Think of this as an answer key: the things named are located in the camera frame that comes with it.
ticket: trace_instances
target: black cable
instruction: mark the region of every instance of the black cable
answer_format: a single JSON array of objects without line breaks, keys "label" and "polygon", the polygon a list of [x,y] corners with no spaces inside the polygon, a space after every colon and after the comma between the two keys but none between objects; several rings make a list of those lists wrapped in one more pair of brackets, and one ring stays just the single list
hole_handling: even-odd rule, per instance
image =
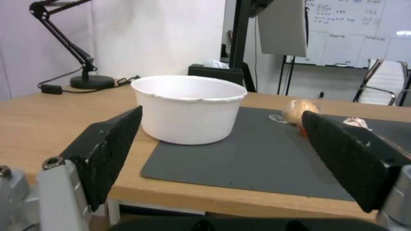
[{"label": "black cable", "polygon": [[256,76],[256,92],[258,92],[258,76],[257,76],[257,2],[255,3],[255,19],[254,19],[254,74]]},{"label": "black cable", "polygon": [[73,73],[78,72],[78,71],[79,71],[79,70],[81,70],[82,68],[83,68],[83,67],[80,67],[80,68],[78,68],[78,69],[77,69],[77,70],[75,70],[75,71],[72,71],[72,72],[69,72],[69,73],[62,74],[62,75],[57,76],[57,77],[54,77],[54,78],[52,78],[52,79],[47,79],[47,80],[44,80],[43,82],[38,83],[38,84],[37,84],[37,87],[38,87],[39,89],[41,89],[41,85],[42,85],[42,84],[44,84],[44,83],[48,83],[48,82],[51,82],[51,81],[54,81],[54,80],[56,80],[56,79],[60,79],[60,78],[62,78],[62,77],[68,76],[68,75],[71,75],[71,74],[73,74]]},{"label": "black cable", "polygon": [[[39,89],[41,89],[41,88],[42,88],[42,85],[43,85],[44,83],[48,83],[48,82],[54,81],[54,80],[56,80],[56,79],[60,79],[60,78],[62,78],[62,77],[65,77],[65,76],[68,76],[68,75],[70,75],[70,74],[76,73],[76,72],[78,72],[79,70],[81,70],[82,68],[83,68],[83,67],[80,67],[79,69],[77,69],[77,70],[75,70],[75,71],[72,71],[72,72],[69,72],[69,73],[65,73],[65,74],[63,74],[63,75],[54,77],[54,78],[52,78],[52,79],[44,80],[44,81],[38,83],[38,84],[37,84],[37,87],[38,87]],[[119,79],[119,80],[117,80],[117,85],[114,86],[114,87],[112,87],[112,88],[121,87],[121,86],[123,86],[123,85],[125,85],[125,84],[131,83],[131,81],[133,81],[134,79],[139,79],[139,78],[140,78],[140,76],[136,75],[136,76],[131,77],[131,78],[129,78],[129,79],[126,79],[126,78]],[[105,89],[108,89],[108,88],[93,89],[93,90],[88,90],[88,91],[72,91],[72,90],[61,90],[61,91],[62,91],[62,92],[66,92],[66,93],[85,94],[85,93],[93,93],[93,92],[97,92],[97,91],[101,91],[101,90],[105,90]]]}]

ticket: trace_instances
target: gray mat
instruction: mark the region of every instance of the gray mat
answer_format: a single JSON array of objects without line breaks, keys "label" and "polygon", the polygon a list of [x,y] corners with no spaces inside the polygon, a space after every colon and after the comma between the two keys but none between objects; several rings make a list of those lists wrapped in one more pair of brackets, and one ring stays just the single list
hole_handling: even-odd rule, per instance
[{"label": "gray mat", "polygon": [[[200,146],[160,142],[141,175],[159,180],[353,201],[281,111],[240,108],[226,139]],[[330,116],[339,121],[346,117]],[[375,133],[411,150],[411,124],[366,119]]]}]

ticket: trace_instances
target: power cord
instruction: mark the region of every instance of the power cord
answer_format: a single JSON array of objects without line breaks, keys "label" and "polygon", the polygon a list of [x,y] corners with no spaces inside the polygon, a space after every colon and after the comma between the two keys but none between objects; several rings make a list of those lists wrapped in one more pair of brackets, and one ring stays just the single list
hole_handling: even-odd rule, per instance
[{"label": "power cord", "polygon": [[[54,95],[61,95],[63,92],[66,92],[66,93],[74,93],[74,94],[85,94],[85,93],[93,93],[93,92],[97,92],[97,91],[101,91],[101,90],[105,90],[105,89],[106,89],[106,88],[103,88],[103,89],[94,89],[94,90],[87,90],[87,91],[72,91],[72,90],[64,90],[64,89],[62,89],[62,87],[61,87],[60,85],[45,84],[45,83],[54,81],[54,80],[56,80],[56,79],[60,79],[60,78],[62,78],[62,77],[65,77],[65,76],[71,75],[71,74],[73,74],[73,73],[76,73],[76,72],[80,71],[82,68],[83,68],[83,67],[80,67],[80,68],[78,68],[77,70],[74,70],[74,71],[72,71],[72,72],[65,73],[65,74],[63,74],[63,75],[54,77],[54,78],[52,78],[52,79],[44,80],[44,81],[38,83],[38,84],[37,84],[37,87],[38,87],[40,90],[42,90],[42,93],[54,94]],[[134,79],[139,79],[139,78],[140,78],[140,76],[136,75],[136,76],[131,77],[131,78],[129,78],[129,79],[126,79],[126,78],[119,79],[119,80],[117,80],[117,82],[116,82],[117,85],[114,86],[113,88],[118,88],[118,87],[121,87],[121,86],[123,86],[123,85],[130,84],[131,81],[133,81]]]},{"label": "power cord", "polygon": [[256,92],[258,92],[258,76],[257,76],[257,2],[255,3],[255,18],[254,18],[254,74],[256,76]]}]

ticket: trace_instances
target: white chair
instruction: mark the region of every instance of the white chair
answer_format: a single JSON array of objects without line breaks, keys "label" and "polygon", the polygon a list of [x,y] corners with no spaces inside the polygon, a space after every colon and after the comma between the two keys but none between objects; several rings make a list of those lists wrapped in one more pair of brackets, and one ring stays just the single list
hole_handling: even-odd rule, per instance
[{"label": "white chair", "polygon": [[405,62],[369,60],[368,72],[353,102],[393,105],[404,91],[407,78]]}]

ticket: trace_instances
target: plastic bowl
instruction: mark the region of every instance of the plastic bowl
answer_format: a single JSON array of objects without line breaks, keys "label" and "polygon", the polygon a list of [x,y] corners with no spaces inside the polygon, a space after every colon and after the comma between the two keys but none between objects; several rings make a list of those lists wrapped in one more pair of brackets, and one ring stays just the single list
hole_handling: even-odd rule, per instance
[{"label": "plastic bowl", "polygon": [[151,76],[132,81],[141,126],[159,140],[187,145],[212,143],[232,131],[244,87],[198,76]]}]

